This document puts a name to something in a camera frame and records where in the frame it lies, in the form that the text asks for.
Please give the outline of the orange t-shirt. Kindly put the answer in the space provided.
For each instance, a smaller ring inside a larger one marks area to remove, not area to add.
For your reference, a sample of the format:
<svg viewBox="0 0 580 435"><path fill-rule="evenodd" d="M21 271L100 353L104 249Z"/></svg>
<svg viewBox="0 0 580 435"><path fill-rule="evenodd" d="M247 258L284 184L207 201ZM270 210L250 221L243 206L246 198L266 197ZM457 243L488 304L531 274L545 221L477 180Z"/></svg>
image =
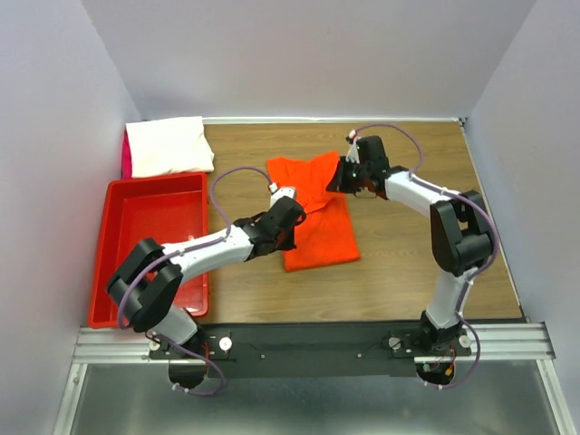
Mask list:
<svg viewBox="0 0 580 435"><path fill-rule="evenodd" d="M280 187L294 187L306 214L295 228L295 249L283 254L287 272L333 266L361 257L345 195L327 185L339 163L335 151L311 160L278 157L267 162L271 179Z"/></svg>

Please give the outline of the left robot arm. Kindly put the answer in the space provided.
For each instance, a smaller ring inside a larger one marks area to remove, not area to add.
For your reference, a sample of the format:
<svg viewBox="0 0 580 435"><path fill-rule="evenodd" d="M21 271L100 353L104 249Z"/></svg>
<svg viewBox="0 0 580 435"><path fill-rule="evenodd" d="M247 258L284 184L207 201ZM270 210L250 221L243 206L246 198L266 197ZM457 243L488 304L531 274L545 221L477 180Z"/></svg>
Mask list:
<svg viewBox="0 0 580 435"><path fill-rule="evenodd" d="M152 238L141 240L106 285L125 325L177 344L190 341L198 325L174 304L179 287L222 266L294 249L295 227L305 220L295 197L294 188L280 188L267 211L199 239L165 245Z"/></svg>

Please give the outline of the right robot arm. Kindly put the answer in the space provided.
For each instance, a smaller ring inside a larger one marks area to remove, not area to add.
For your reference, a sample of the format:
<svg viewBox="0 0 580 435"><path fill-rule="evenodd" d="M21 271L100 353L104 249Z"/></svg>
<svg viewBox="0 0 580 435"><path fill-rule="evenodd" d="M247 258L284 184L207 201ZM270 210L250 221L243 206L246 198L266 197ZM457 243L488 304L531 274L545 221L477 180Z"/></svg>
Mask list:
<svg viewBox="0 0 580 435"><path fill-rule="evenodd" d="M460 335L463 310L473 282L498 255L498 234L481 195L460 193L419 178L409 169L392 166L382 139L352 130L348 153L339 158L330 192L357 194L366 189L398 202L430 222L430 245L440 268L433 297L421 314L415 345L438 350Z"/></svg>

